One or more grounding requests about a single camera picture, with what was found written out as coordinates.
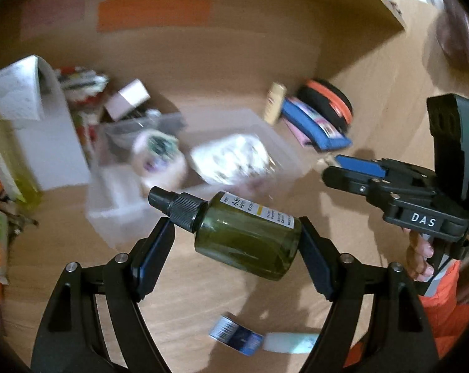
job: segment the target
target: green spray bottle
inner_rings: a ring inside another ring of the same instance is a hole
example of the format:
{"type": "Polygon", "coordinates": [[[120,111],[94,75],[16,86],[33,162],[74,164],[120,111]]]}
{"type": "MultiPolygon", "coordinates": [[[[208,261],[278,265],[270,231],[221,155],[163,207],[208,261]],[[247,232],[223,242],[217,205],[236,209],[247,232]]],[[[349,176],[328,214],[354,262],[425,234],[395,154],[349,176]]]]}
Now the green spray bottle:
{"type": "Polygon", "coordinates": [[[148,202],[195,234],[195,250],[224,264],[280,280],[297,253],[300,220],[227,192],[209,202],[154,186],[148,202]]]}

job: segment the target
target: green liquid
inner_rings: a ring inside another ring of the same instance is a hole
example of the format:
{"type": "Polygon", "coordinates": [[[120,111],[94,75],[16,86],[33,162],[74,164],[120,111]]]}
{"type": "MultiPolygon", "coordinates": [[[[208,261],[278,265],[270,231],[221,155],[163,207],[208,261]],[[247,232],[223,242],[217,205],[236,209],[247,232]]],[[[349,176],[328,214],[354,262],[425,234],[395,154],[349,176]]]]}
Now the green liquid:
{"type": "Polygon", "coordinates": [[[297,253],[300,220],[293,228],[221,202],[217,193],[197,216],[195,250],[224,264],[270,280],[280,280],[297,253]]]}

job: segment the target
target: blue pouch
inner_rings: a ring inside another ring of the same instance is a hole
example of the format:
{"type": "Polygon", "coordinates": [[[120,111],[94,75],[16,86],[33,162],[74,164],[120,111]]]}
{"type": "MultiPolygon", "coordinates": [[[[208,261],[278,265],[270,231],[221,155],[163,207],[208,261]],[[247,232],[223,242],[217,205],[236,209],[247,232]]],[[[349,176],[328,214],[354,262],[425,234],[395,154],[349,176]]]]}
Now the blue pouch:
{"type": "Polygon", "coordinates": [[[352,144],[330,122],[297,98],[286,98],[281,114],[322,151],[339,150],[352,144]]]}

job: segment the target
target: metal screw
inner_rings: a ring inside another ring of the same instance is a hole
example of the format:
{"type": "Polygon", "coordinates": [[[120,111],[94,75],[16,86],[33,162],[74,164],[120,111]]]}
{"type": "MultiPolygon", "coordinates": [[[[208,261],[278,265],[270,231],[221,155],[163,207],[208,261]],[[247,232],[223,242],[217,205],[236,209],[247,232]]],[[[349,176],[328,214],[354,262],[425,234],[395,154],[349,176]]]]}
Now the metal screw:
{"type": "Polygon", "coordinates": [[[129,259],[129,255],[126,253],[120,253],[115,256],[115,262],[118,264],[123,264],[129,259]]]}
{"type": "Polygon", "coordinates": [[[349,253],[343,253],[340,255],[340,261],[344,264],[351,264],[354,262],[354,257],[349,253]]]}
{"type": "Polygon", "coordinates": [[[398,262],[392,262],[390,266],[395,272],[402,272],[404,270],[404,267],[398,262]]]}
{"type": "Polygon", "coordinates": [[[77,269],[77,262],[69,262],[65,267],[67,272],[74,272],[77,269]]]}

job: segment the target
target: human hand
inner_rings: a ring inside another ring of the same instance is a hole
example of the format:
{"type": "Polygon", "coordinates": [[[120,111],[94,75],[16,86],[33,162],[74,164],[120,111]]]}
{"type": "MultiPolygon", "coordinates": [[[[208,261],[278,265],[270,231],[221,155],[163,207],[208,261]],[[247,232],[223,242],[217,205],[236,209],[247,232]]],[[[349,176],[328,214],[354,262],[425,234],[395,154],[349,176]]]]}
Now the human hand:
{"type": "Polygon", "coordinates": [[[432,245],[416,231],[402,229],[409,234],[409,247],[407,249],[407,273],[419,282],[426,282],[433,276],[433,266],[426,262],[433,256],[432,245]]]}

